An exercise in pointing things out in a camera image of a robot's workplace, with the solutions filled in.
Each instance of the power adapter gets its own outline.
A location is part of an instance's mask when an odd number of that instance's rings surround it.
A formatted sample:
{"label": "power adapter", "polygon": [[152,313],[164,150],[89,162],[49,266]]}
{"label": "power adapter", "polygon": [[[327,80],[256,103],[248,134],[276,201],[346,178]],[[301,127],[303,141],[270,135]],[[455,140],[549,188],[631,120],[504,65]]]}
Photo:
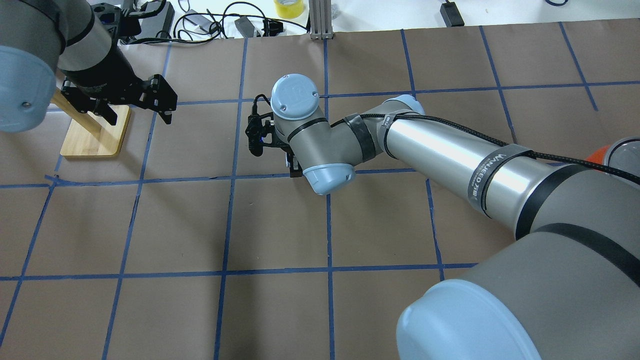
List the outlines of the power adapter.
{"label": "power adapter", "polygon": [[458,11],[458,7],[454,2],[447,1],[442,4],[440,7],[440,14],[442,14],[444,23],[447,24],[448,28],[465,25],[465,21],[462,20],[462,15],[460,15],[460,11]]}

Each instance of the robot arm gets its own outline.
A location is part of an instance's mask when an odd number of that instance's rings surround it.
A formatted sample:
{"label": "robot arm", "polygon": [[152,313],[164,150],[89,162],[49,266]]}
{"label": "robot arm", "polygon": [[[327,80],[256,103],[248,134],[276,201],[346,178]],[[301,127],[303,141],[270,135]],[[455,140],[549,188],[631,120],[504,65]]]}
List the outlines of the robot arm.
{"label": "robot arm", "polygon": [[25,131],[42,122],[56,68],[67,76],[62,94],[80,112],[114,125],[108,104],[133,104],[169,124],[177,95],[162,75],[147,81],[135,75],[117,47],[125,18],[118,8],[91,7],[85,0],[1,1],[0,131]]}
{"label": "robot arm", "polygon": [[[402,359],[640,356],[637,176],[600,168],[634,182],[626,183],[584,161],[540,163],[530,156],[546,154],[424,116],[409,95],[331,126],[317,98],[309,78],[281,78],[268,124],[316,193],[345,186],[355,165],[386,152],[468,199],[518,240],[407,307],[397,325]],[[254,149],[258,140],[250,136]]]}

